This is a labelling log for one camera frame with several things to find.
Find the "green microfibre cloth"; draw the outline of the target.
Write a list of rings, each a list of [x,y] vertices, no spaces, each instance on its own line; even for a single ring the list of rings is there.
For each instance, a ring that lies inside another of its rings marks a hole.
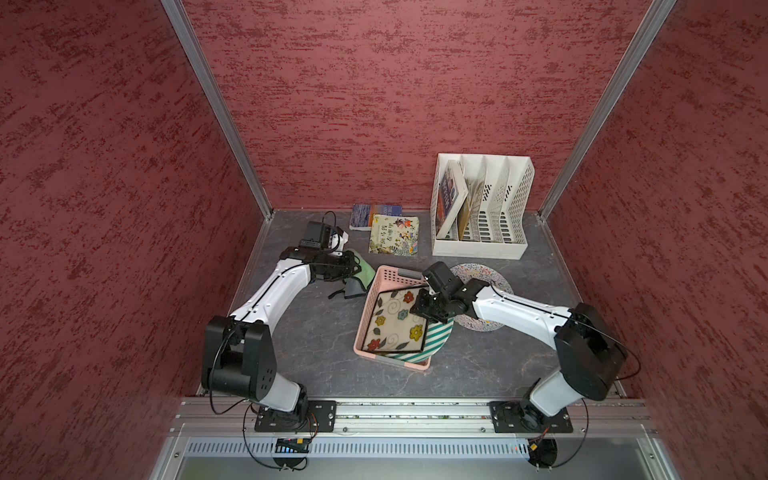
[[[341,278],[343,287],[332,292],[328,298],[333,299],[336,296],[342,296],[345,300],[349,300],[365,297],[375,277],[374,269],[354,249],[345,251],[342,258],[349,264],[349,268]]]

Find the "colourful round patterned plate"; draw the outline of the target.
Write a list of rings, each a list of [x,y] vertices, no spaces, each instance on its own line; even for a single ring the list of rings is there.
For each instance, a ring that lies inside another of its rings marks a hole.
[[[457,276],[464,284],[472,279],[478,279],[487,283],[486,296],[499,292],[504,295],[511,295],[513,290],[509,282],[493,268],[479,263],[461,263],[450,268],[451,272]],[[459,326],[476,332],[489,333],[504,327],[502,323],[487,320],[483,317],[474,318],[467,314],[459,315],[454,318]]]

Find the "square floral plate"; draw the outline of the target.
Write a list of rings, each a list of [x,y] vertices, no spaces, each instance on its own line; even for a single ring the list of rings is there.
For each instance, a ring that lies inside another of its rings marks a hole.
[[[400,288],[378,295],[376,311],[364,340],[364,351],[409,354],[423,350],[427,320],[410,313],[421,288]]]

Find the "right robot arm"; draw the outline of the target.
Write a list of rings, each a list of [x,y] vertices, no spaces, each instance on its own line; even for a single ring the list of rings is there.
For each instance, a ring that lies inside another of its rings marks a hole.
[[[540,433],[579,400],[604,400],[629,356],[592,306],[551,306],[506,293],[478,278],[462,281],[442,262],[422,272],[428,288],[411,311],[445,323],[466,315],[499,323],[550,347],[558,366],[518,401],[498,407],[496,417],[522,432]]]

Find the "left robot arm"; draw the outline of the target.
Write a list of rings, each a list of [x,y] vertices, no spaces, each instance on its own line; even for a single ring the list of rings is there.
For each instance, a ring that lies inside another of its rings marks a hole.
[[[206,325],[201,387],[249,401],[278,416],[289,429],[310,421],[306,388],[278,372],[272,333],[308,285],[346,281],[362,271],[345,249],[348,234],[335,224],[311,221],[297,246],[286,248],[274,271],[243,305]]]

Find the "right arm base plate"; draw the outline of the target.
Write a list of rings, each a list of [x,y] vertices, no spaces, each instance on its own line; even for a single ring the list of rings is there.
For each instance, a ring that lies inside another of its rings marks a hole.
[[[547,416],[528,401],[492,401],[488,404],[496,433],[542,435],[574,432],[566,408]]]

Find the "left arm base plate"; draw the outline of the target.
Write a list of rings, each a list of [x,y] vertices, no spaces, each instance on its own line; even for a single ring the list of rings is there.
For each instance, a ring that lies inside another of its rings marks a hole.
[[[335,428],[337,402],[308,400],[292,412],[260,406],[254,431],[259,433],[329,433]]]

